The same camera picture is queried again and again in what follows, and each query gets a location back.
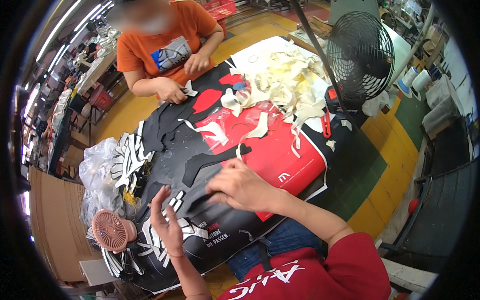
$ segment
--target fan guard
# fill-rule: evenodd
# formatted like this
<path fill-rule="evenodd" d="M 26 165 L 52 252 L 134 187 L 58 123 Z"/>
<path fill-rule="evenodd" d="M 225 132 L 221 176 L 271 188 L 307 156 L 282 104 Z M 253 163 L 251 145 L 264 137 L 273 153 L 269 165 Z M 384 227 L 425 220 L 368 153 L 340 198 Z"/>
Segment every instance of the fan guard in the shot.
<path fill-rule="evenodd" d="M 382 23 L 367 12 L 349 12 L 337 21 L 326 56 L 348 108 L 361 108 L 378 96 L 393 74 L 392 40 Z"/>
<path fill-rule="evenodd" d="M 100 246 L 114 253 L 125 250 L 127 242 L 137 235 L 132 221 L 122 220 L 107 209 L 100 210 L 93 217 L 92 233 Z"/>

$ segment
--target blue jeans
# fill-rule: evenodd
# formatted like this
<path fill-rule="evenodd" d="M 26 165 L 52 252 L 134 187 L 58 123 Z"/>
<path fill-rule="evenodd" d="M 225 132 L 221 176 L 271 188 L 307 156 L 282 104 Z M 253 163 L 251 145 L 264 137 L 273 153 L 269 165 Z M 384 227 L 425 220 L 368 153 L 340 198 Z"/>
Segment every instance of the blue jeans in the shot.
<path fill-rule="evenodd" d="M 268 257 L 300 248 L 315 248 L 317 253 L 321 255 L 321 239 L 299 222 L 287 218 L 267 233 L 263 241 L 257 241 L 247 246 L 227 260 L 228 267 L 239 281 L 243 281 L 250 269 L 261 263 L 260 250 L 257 246 L 259 242 L 264 242 L 267 245 Z"/>

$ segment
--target red scissors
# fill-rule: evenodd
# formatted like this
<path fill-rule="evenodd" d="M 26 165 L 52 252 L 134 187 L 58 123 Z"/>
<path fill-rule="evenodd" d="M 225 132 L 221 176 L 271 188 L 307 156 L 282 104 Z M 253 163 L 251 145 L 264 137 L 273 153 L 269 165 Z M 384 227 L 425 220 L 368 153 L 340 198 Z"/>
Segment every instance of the red scissors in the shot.
<path fill-rule="evenodd" d="M 328 139 L 332 133 L 330 132 L 330 116 L 328 115 L 328 109 L 323 117 L 320 117 L 322 121 L 322 129 L 324 131 L 324 138 Z"/>

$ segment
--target thread spool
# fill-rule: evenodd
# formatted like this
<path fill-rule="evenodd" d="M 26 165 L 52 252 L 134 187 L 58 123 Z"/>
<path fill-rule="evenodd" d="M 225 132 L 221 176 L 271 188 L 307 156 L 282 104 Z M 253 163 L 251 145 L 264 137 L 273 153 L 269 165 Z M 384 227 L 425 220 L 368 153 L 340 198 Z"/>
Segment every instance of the thread spool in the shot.
<path fill-rule="evenodd" d="M 420 91 L 430 82 L 430 73 L 427 70 L 423 70 L 418 74 L 418 76 L 413 80 L 412 87 L 416 91 Z"/>
<path fill-rule="evenodd" d="M 415 67 L 410 67 L 410 70 L 403 76 L 402 81 L 405 86 L 410 87 L 415 77 L 417 77 L 419 71 Z"/>

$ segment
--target orange t-shirt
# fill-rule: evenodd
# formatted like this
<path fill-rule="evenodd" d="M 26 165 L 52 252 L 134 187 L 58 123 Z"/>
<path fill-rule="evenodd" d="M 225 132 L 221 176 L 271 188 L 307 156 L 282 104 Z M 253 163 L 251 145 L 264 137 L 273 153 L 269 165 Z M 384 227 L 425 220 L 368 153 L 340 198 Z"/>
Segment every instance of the orange t-shirt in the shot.
<path fill-rule="evenodd" d="M 179 15 L 170 31 L 155 36 L 122 34 L 117 42 L 117 70 L 120 72 L 143 69 L 147 78 L 168 77 L 181 85 L 215 66 L 201 72 L 185 75 L 183 65 L 191 54 L 197 53 L 206 37 L 216 26 L 215 19 L 195 1 L 172 2 Z"/>

